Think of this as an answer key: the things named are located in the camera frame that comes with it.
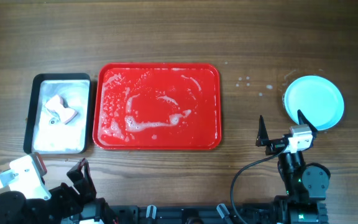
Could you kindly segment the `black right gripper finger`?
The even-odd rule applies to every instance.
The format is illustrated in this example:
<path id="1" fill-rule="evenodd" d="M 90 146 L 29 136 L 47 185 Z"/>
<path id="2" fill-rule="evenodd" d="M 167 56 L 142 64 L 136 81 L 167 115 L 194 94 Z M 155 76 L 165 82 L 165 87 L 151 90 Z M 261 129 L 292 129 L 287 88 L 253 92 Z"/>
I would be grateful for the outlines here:
<path id="1" fill-rule="evenodd" d="M 311 132 L 313 134 L 317 134 L 318 130 L 311 124 L 310 121 L 308 121 L 306 119 L 306 117 L 304 116 L 304 114 L 301 112 L 301 110 L 297 111 L 297 115 L 298 115 L 298 121 L 299 121 L 299 125 L 301 124 L 307 124 L 309 126 L 309 128 L 311 129 Z"/>
<path id="2" fill-rule="evenodd" d="M 255 142 L 255 145 L 257 147 L 262 147 L 262 146 L 268 146 L 270 142 L 268 133 L 267 133 L 267 129 L 265 126 L 265 122 L 264 122 L 264 118 L 262 115 L 260 115 L 259 117 L 259 130 L 257 133 L 257 139 Z"/>

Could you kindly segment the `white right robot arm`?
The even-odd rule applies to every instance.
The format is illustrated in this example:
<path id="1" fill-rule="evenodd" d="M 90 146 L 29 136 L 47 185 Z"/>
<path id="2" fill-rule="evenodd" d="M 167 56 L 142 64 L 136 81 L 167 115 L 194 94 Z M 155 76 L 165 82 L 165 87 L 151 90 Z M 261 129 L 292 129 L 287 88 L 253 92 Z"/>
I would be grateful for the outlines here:
<path id="1" fill-rule="evenodd" d="M 305 163 L 303 151 L 313 147 L 318 130 L 297 112 L 298 125 L 290 127 L 279 139 L 270 139 L 264 119 L 259 119 L 255 145 L 265 147 L 264 161 L 277 159 L 277 169 L 286 194 L 270 203 L 236 205 L 235 182 L 230 187 L 230 204 L 212 207 L 110 207 L 99 202 L 87 205 L 78 214 L 63 219 L 63 223 L 315 223 L 328 222 L 323 200 L 331 178 L 330 171 L 318 163 Z"/>

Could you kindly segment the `pink green sponge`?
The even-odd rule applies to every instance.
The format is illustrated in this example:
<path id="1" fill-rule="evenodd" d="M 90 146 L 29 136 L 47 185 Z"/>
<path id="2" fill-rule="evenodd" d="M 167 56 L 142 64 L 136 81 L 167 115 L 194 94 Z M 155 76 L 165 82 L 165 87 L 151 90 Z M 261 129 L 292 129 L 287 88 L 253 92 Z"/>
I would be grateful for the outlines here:
<path id="1" fill-rule="evenodd" d="M 63 124 L 69 123 L 78 112 L 73 108 L 65 107 L 64 100 L 60 95 L 55 95 L 45 104 L 46 109 L 56 113 Z"/>

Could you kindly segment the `light blue plate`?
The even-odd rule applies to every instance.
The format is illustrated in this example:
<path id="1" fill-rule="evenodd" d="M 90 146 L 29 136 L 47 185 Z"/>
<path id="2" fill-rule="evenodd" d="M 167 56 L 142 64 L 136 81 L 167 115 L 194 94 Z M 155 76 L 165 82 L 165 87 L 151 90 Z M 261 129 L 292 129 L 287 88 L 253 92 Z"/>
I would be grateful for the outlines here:
<path id="1" fill-rule="evenodd" d="M 344 114 L 344 98 L 331 81 L 307 75 L 297 78 L 283 95 L 285 111 L 295 123 L 299 123 L 297 111 L 319 131 L 337 125 Z"/>

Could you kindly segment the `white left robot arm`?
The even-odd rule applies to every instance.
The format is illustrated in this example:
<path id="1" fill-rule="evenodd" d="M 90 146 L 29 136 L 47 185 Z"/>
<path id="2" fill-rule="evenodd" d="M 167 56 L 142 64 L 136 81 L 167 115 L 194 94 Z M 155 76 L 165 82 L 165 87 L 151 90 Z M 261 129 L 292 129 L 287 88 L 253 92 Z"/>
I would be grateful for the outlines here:
<path id="1" fill-rule="evenodd" d="M 69 186 L 45 187 L 47 173 L 38 153 L 13 162 L 0 173 L 0 223 L 268 223 L 267 206 L 246 206 L 234 211 L 221 203 L 215 207 L 111 206 L 96 196 L 89 162 L 80 160 L 68 172 Z"/>

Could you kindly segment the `red plastic tray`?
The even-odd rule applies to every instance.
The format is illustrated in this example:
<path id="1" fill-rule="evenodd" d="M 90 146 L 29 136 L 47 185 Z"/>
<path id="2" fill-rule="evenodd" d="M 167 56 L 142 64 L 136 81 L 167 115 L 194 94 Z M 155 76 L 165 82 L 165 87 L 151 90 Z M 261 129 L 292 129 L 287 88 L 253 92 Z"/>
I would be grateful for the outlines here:
<path id="1" fill-rule="evenodd" d="M 212 150 L 221 82 L 208 63 L 109 63 L 99 73 L 93 141 L 112 150 Z"/>

